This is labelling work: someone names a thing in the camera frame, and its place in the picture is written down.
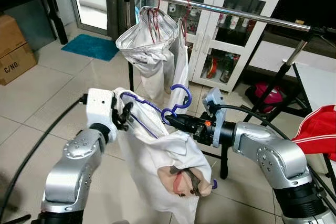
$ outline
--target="curtain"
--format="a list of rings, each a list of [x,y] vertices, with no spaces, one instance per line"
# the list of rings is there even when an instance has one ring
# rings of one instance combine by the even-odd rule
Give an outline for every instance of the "curtain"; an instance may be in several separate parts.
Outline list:
[[[107,7],[107,34],[112,40],[127,30],[126,26],[126,4],[124,0],[106,0]],[[131,25],[135,24],[134,0],[130,0]]]

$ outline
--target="metal rail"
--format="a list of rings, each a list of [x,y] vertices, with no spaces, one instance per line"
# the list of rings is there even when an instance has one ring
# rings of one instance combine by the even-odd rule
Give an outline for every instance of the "metal rail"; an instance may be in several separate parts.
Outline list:
[[[163,0],[163,1],[168,1],[173,4],[185,5],[185,6],[189,4],[190,6],[193,6],[198,9],[202,9],[202,10],[209,10],[211,12],[229,14],[229,15],[240,17],[240,18],[248,18],[248,19],[252,19],[255,21],[260,21],[260,22],[272,24],[275,26],[291,28],[291,29],[295,29],[299,31],[310,31],[311,29],[311,27],[307,25],[302,25],[302,24],[289,22],[289,21],[276,19],[276,18],[270,18],[270,17],[261,16],[257,14],[242,12],[239,10],[228,9],[228,8],[214,6],[214,5],[207,5],[207,4],[194,2],[194,1],[189,1],[189,2],[187,0]]]

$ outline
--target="cardboard box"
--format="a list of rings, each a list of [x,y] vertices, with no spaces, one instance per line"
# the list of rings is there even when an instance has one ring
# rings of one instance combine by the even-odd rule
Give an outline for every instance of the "cardboard box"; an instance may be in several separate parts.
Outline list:
[[[35,65],[34,54],[25,43],[0,58],[0,84],[8,84]]]
[[[15,19],[0,15],[0,57],[26,43]]]

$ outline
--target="cabinet handle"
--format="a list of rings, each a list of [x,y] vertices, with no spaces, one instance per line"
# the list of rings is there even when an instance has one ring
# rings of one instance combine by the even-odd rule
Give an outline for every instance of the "cabinet handle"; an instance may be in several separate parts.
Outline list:
[[[210,44],[210,35],[205,37],[205,44],[203,47],[203,53],[206,54],[209,51],[209,44]]]
[[[197,52],[199,50],[200,37],[201,37],[200,34],[196,35],[195,44],[194,44],[195,45],[195,48],[194,48],[195,52]]]

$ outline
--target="red cloth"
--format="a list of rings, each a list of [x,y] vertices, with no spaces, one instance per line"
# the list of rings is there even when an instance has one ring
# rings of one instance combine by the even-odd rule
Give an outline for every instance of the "red cloth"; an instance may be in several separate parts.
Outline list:
[[[328,153],[336,161],[336,106],[328,105],[310,113],[292,139],[305,154]]]

